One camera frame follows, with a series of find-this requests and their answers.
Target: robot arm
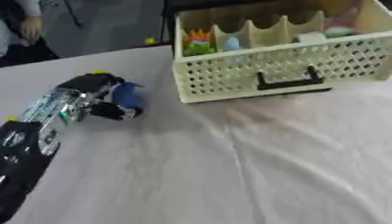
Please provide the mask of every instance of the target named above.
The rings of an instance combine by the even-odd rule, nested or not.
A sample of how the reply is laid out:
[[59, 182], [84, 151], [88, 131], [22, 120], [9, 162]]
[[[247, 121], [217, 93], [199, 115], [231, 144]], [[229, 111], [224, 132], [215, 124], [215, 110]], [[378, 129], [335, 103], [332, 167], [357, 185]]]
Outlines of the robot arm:
[[15, 214], [38, 183], [70, 125], [87, 115], [121, 121], [143, 112], [137, 105], [119, 105], [136, 97], [132, 92], [122, 91], [122, 100], [113, 98], [119, 104], [104, 101], [112, 87], [127, 84], [109, 73], [77, 76], [42, 96], [17, 120], [0, 127], [0, 223]]

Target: basket handle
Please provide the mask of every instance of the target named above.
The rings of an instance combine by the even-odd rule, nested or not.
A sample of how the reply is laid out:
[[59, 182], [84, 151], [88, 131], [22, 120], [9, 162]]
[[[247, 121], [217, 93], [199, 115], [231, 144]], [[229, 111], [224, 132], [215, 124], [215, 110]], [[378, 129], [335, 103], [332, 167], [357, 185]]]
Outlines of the basket handle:
[[294, 88], [294, 87], [302, 87], [308, 85], [317, 85], [323, 84], [324, 78], [320, 78], [318, 76], [318, 72], [314, 66], [308, 66], [306, 68], [307, 73], [311, 76], [309, 80], [291, 80], [285, 82], [278, 82], [278, 83], [267, 83], [264, 79], [264, 73], [258, 72], [257, 79], [259, 84], [257, 85], [258, 90], [267, 90], [273, 88]]

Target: cream plastic basket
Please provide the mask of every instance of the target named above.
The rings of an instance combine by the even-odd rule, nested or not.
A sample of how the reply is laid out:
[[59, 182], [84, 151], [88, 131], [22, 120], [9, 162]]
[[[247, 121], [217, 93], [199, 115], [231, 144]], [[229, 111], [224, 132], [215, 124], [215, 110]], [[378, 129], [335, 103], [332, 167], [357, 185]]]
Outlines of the cream plastic basket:
[[[258, 7], [266, 9], [264, 4]], [[246, 12], [253, 18], [261, 13], [254, 5]], [[361, 35], [311, 44], [291, 41], [299, 33], [323, 31], [322, 10], [302, 24], [290, 22], [290, 15], [276, 14], [270, 19], [275, 24], [263, 29], [258, 27], [265, 24], [237, 17], [238, 13], [241, 10], [237, 6], [178, 14], [173, 72], [182, 102], [303, 92], [353, 81], [385, 81], [392, 72], [392, 14], [376, 0], [362, 1], [355, 26]], [[217, 53], [183, 56], [182, 39], [192, 26], [211, 29]], [[236, 36], [247, 49], [223, 52], [222, 41], [228, 35]]]

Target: person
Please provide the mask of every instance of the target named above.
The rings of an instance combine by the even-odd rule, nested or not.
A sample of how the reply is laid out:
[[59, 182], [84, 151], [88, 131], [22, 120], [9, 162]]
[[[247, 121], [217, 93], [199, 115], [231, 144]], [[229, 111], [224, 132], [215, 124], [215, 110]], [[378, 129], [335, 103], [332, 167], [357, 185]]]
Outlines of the person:
[[[39, 0], [0, 0], [0, 67], [57, 59], [42, 26]], [[13, 36], [24, 45], [11, 44]]]

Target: floor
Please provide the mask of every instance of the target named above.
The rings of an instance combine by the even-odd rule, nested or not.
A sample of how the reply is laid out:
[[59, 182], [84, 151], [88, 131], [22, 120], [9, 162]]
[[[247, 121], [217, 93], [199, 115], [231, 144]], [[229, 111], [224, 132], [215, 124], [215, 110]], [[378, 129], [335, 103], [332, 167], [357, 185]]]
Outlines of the floor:
[[45, 37], [61, 57], [102, 53], [158, 39], [162, 0], [69, 0], [84, 27], [74, 25], [63, 0], [45, 7]]

